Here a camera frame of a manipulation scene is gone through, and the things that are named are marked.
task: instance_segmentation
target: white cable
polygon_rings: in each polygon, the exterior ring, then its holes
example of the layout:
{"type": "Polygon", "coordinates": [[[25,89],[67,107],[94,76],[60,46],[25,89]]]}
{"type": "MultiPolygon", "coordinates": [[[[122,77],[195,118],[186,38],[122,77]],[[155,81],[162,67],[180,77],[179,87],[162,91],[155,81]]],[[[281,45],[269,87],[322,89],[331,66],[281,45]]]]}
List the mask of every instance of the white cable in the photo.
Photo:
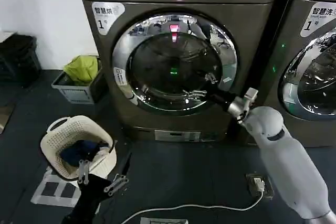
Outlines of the white cable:
{"type": "Polygon", "coordinates": [[[177,210],[184,207],[198,207],[198,208],[205,208],[205,209],[213,209],[213,208],[222,208],[222,209],[228,209],[228,210],[234,210],[234,211],[247,211],[251,208],[255,207],[263,198],[264,191],[261,191],[261,196],[258,198],[258,200],[253,203],[251,206],[246,208],[235,208],[235,207],[225,207],[225,206],[202,206],[202,205],[195,205],[195,204],[186,204],[186,205],[180,205],[177,207],[166,207],[166,208],[152,208],[152,209],[146,209],[141,210],[139,212],[136,212],[135,214],[131,215],[129,218],[127,218],[125,221],[123,221],[121,224],[127,223],[129,220],[133,219],[135,216],[138,216],[140,214],[143,214],[145,212],[154,212],[154,211],[170,211],[170,210],[177,210]]]}

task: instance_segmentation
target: green cloth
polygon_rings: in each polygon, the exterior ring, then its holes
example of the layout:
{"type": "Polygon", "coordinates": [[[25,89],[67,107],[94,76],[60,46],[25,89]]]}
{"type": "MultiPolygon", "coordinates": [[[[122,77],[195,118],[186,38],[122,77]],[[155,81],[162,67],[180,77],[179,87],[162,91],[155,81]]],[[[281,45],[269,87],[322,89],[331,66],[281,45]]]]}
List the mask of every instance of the green cloth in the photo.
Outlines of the green cloth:
{"type": "Polygon", "coordinates": [[[80,55],[65,65],[63,71],[79,86],[89,85],[98,73],[96,56],[80,55]]]}

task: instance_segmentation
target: white paper on floor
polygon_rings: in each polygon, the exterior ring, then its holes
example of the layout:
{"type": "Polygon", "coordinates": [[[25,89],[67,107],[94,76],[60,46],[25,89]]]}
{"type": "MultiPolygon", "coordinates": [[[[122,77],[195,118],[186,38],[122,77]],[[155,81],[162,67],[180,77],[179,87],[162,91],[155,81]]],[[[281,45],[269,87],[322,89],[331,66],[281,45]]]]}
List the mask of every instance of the white paper on floor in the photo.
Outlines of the white paper on floor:
{"type": "Polygon", "coordinates": [[[70,182],[61,179],[57,175],[52,174],[52,171],[53,170],[50,167],[47,167],[43,179],[34,192],[30,202],[49,206],[74,207],[79,199],[80,189],[72,185],[70,182]],[[58,183],[53,196],[43,195],[43,192],[48,183],[58,183]],[[62,197],[62,193],[67,184],[71,184],[71,186],[73,186],[75,189],[71,198],[62,197]]]}

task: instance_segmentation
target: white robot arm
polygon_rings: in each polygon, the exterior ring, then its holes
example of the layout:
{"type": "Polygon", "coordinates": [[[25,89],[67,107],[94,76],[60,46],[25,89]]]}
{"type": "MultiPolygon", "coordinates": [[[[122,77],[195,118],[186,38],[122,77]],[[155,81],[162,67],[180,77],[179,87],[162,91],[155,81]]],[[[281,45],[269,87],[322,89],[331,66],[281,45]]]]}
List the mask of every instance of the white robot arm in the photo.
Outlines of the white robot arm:
{"type": "Polygon", "coordinates": [[[221,105],[255,139],[282,199],[305,223],[336,224],[327,185],[301,143],[288,132],[280,112],[266,106],[249,110],[257,93],[250,88],[240,98],[212,89],[205,98],[221,105]]]}

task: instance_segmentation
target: gray plastic crate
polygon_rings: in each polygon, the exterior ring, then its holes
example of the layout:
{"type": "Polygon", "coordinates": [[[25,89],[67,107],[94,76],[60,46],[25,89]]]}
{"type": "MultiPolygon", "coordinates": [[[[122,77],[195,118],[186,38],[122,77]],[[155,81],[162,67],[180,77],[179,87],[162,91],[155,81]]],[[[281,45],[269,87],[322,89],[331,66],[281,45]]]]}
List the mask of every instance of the gray plastic crate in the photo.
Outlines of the gray plastic crate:
{"type": "Polygon", "coordinates": [[[76,104],[95,104],[107,87],[102,69],[88,86],[66,85],[71,82],[69,76],[63,71],[51,86],[58,89],[69,102],[76,104]]]}

